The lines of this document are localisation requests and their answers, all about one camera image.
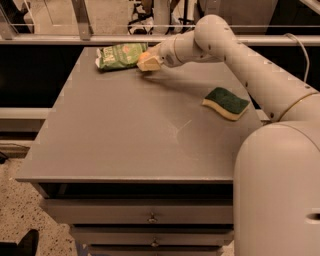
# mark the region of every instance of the drawer handle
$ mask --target drawer handle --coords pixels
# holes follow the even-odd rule
[[[148,219],[150,224],[155,224],[158,222],[158,219],[155,218],[154,213],[151,213],[151,217]]]
[[[153,242],[151,243],[151,246],[152,246],[153,248],[159,246],[159,243],[157,242],[157,239],[156,239],[156,238],[153,239]]]

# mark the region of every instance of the plastic packaging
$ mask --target plastic packaging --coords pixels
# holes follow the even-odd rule
[[[146,43],[125,43],[97,49],[96,65],[106,71],[136,67],[147,47]]]

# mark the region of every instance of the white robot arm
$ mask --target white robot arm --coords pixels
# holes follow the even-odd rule
[[[214,15],[158,45],[157,54],[169,67],[210,56],[224,61],[277,122],[251,134],[237,156],[235,255],[320,255],[318,91],[240,43]]]
[[[158,54],[169,67],[210,57],[224,61],[272,122],[320,120],[318,91],[239,42],[219,16],[205,16],[194,31],[164,41]]]

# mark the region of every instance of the gray drawer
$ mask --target gray drawer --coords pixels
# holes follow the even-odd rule
[[[233,240],[233,231],[217,228],[186,227],[83,227],[72,228],[80,243],[139,246],[223,246]]]
[[[219,247],[130,247],[130,246],[89,246],[91,254],[108,256],[220,256]]]
[[[44,210],[68,224],[232,224],[231,200],[55,200]]]

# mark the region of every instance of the green scouring pad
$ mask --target green scouring pad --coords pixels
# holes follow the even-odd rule
[[[216,110],[223,117],[237,121],[249,106],[249,101],[241,99],[227,89],[217,87],[210,92],[202,105]]]

